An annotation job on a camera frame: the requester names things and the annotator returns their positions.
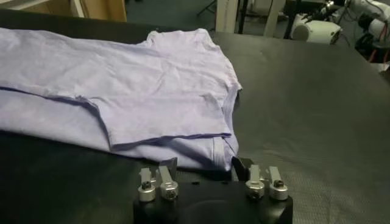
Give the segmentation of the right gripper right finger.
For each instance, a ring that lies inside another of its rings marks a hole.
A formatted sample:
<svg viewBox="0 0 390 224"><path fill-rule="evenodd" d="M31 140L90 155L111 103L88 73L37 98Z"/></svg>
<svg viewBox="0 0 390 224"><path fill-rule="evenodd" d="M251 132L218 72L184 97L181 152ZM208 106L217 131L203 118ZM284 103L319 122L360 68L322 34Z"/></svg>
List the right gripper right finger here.
<svg viewBox="0 0 390 224"><path fill-rule="evenodd" d="M269 166L266 170L269 178L260 175L259 165L254 164L251 159L233 157L232 167L238 180L244 182L249 198L258 200L267 193L272 200L285 201L288 199L288 187L283 181L277 166Z"/></svg>

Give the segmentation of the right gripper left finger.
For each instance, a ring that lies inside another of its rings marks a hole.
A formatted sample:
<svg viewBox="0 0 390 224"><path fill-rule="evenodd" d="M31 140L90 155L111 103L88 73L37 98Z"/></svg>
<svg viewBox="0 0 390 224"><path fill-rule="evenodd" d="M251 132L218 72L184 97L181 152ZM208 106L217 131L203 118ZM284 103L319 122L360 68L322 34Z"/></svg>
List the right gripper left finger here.
<svg viewBox="0 0 390 224"><path fill-rule="evenodd" d="M176 168L176 157L160 162L154 177L150 168L142 168L139 172L141 184L138 187L138 200L155 200L158 189L163 199L175 200L179 195L179 184L174 180Z"/></svg>

